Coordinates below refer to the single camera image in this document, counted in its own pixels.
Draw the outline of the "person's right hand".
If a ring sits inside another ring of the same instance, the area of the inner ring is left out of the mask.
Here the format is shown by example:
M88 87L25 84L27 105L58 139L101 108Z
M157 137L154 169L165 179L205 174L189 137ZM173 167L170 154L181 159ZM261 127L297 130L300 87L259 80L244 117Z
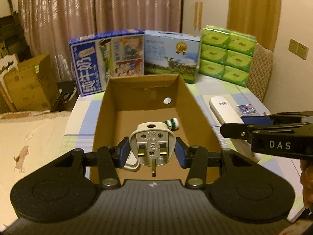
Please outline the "person's right hand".
M312 161L301 160L301 185L303 186L303 203L305 208L312 209L313 194L313 166Z

